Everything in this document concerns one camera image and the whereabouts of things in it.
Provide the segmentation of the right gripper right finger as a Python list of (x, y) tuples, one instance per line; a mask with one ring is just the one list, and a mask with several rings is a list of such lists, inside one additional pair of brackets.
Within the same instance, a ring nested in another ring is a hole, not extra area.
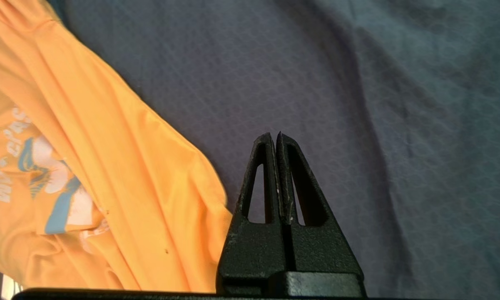
[(284, 294), (365, 294), (364, 275), (298, 143), (279, 133), (276, 158), (287, 270)]

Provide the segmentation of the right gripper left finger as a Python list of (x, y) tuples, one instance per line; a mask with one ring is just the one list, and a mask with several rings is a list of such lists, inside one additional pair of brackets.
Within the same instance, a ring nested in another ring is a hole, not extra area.
[[(265, 222), (249, 220), (258, 167), (264, 173)], [(268, 294), (269, 278), (286, 270), (279, 213), (279, 186), (274, 142), (270, 133), (252, 146), (238, 202), (216, 273), (218, 294)]]

